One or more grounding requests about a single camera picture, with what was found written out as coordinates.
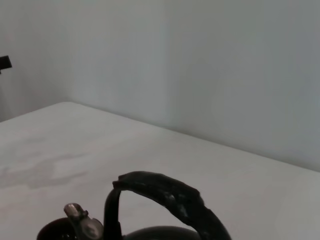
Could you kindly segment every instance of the tabletop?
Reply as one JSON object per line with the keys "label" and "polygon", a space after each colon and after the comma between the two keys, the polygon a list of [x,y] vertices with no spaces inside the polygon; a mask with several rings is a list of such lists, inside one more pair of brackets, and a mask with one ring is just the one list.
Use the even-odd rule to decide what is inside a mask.
{"label": "tabletop", "polygon": [[[131,171],[165,174],[198,189],[237,240],[320,238],[320,173],[71,102],[0,123],[0,237],[36,239],[79,203],[103,219],[112,181]],[[125,234],[180,223],[125,192]]]}

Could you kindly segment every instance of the kettle handle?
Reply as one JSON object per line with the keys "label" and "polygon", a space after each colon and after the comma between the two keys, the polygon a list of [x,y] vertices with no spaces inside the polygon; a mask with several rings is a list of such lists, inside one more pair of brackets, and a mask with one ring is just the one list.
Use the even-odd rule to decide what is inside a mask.
{"label": "kettle handle", "polygon": [[119,176],[104,206],[104,240],[122,240],[118,221],[121,191],[132,191],[164,206],[202,240],[231,240],[218,217],[205,207],[200,193],[185,183],[159,173],[134,171]]}

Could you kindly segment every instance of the white table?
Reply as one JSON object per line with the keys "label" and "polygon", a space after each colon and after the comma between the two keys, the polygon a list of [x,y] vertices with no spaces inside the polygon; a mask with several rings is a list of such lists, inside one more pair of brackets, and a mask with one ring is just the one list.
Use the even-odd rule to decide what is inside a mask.
{"label": "white table", "polygon": [[[137,170],[197,188],[235,240],[320,238],[320,173],[70,102],[0,123],[0,238],[35,240],[69,202],[102,220],[112,181]],[[121,196],[124,233],[183,226]]]}

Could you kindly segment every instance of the white wall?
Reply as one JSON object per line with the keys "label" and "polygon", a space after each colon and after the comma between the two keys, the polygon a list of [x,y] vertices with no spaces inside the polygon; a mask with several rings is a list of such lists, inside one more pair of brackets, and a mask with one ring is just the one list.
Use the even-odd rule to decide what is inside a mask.
{"label": "white wall", "polygon": [[320,171],[320,1],[0,0],[2,119],[72,100]]}

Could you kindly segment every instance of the kettle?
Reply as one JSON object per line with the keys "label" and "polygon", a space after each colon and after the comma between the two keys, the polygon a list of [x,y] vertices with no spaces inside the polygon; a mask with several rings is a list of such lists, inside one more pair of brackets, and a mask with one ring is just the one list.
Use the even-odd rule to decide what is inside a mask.
{"label": "kettle", "polygon": [[[175,226],[144,228],[122,235],[118,221],[121,191],[132,191],[164,206],[192,231]],[[159,173],[134,171],[118,177],[104,206],[103,224],[77,203],[64,207],[67,217],[39,232],[37,240],[231,240],[217,216],[205,207],[198,190]]]}

